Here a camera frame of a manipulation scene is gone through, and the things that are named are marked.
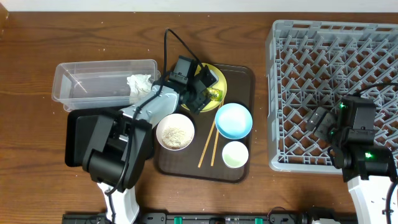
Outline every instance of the clear plastic container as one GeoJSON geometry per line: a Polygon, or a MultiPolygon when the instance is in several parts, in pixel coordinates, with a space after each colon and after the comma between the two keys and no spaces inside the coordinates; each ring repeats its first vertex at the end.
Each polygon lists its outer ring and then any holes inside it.
{"type": "Polygon", "coordinates": [[[127,77],[160,77],[155,60],[115,60],[61,63],[55,71],[52,98],[64,104],[66,111],[130,105],[141,97],[130,96],[127,77]]]}

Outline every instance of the plastic container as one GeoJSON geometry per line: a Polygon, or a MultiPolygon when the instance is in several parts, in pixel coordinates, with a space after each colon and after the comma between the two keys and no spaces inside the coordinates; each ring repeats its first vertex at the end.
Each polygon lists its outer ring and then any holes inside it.
{"type": "Polygon", "coordinates": [[[52,98],[64,104],[66,111],[130,105],[127,77],[151,75],[153,83],[160,77],[155,60],[115,60],[61,63],[55,71],[52,98]]]}
{"type": "MultiPolygon", "coordinates": [[[[398,25],[275,21],[266,40],[268,154],[272,169],[340,174],[328,144],[305,130],[317,106],[337,113],[342,96],[364,86],[398,82],[398,25]]],[[[398,93],[365,91],[376,104],[375,144],[398,156],[398,93]]]]}

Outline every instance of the green led light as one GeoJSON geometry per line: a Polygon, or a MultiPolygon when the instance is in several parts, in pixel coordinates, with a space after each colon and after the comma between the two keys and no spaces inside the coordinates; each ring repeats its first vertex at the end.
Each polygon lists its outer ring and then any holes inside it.
{"type": "Polygon", "coordinates": [[[366,158],[372,158],[372,157],[373,157],[373,155],[372,155],[372,154],[370,154],[370,153],[368,153],[368,152],[365,152],[365,157],[366,157],[366,158]]]}

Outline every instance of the green connector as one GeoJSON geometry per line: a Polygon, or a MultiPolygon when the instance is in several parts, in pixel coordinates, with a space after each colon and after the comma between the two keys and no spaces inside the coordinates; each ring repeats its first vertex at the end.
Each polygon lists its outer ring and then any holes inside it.
{"type": "Polygon", "coordinates": [[[182,224],[182,217],[174,217],[174,224],[182,224]]]}
{"type": "Polygon", "coordinates": [[[262,218],[255,218],[254,224],[262,224],[262,218]]]}

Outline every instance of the white bowl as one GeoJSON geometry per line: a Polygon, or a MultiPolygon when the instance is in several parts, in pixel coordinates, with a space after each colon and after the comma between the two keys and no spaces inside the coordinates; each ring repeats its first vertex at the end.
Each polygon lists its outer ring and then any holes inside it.
{"type": "Polygon", "coordinates": [[[249,151],[247,147],[239,142],[232,141],[223,148],[223,160],[229,168],[239,168],[245,165],[249,159],[249,151]]]}
{"type": "Polygon", "coordinates": [[[193,137],[195,135],[195,127],[193,126],[192,121],[185,115],[182,114],[170,114],[163,118],[160,123],[157,125],[156,128],[156,138],[160,145],[162,145],[164,148],[171,150],[171,151],[178,151],[181,149],[185,149],[189,144],[191,144],[193,137]],[[167,147],[162,139],[162,133],[164,130],[167,128],[180,128],[187,132],[188,134],[191,134],[191,140],[189,141],[188,144],[184,145],[180,149],[172,149],[167,147]]]}

